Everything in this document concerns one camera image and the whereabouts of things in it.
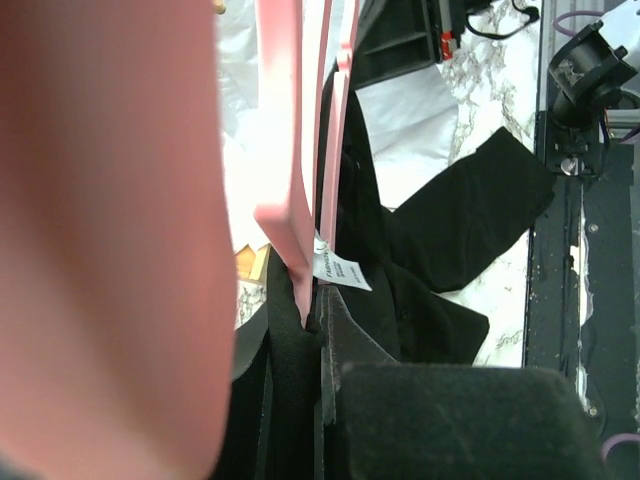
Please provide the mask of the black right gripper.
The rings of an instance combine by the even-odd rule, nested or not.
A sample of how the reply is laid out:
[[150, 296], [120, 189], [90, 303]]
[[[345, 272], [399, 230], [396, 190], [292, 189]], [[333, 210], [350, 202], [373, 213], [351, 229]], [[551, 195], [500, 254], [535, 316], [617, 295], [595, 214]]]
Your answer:
[[369, 0], [358, 20], [352, 86], [364, 88], [450, 60], [465, 31], [463, 0]]

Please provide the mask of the pink hanger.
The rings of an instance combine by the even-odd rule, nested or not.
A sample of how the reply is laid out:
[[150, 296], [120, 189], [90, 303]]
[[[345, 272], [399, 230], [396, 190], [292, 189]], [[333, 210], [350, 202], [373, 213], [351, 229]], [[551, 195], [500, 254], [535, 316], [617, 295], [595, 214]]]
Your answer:
[[204, 479], [237, 274], [216, 1], [1, 5], [1, 459]]

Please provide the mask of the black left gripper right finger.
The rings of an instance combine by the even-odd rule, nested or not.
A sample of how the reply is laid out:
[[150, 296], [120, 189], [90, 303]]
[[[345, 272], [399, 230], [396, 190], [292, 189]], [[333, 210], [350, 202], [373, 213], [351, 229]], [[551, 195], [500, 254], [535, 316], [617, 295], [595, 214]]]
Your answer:
[[323, 286], [319, 479], [606, 479], [576, 393], [544, 369], [403, 364]]

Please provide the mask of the black shirt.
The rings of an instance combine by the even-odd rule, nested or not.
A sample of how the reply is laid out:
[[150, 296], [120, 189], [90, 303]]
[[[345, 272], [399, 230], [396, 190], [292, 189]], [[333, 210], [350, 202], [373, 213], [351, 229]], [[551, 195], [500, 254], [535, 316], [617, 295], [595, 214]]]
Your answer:
[[555, 175], [508, 130], [445, 169], [398, 208], [380, 200], [364, 114], [346, 107], [336, 251], [369, 290], [343, 288], [355, 321], [401, 362], [471, 364], [488, 318], [446, 299], [510, 249], [547, 209]]

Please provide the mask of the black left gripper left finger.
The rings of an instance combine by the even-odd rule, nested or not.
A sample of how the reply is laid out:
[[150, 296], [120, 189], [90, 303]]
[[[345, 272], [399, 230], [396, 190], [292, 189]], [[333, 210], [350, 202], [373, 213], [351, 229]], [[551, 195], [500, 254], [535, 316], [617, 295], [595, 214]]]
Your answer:
[[229, 479], [314, 477], [321, 345], [321, 332], [301, 324], [286, 266], [270, 253], [266, 301], [236, 331]]

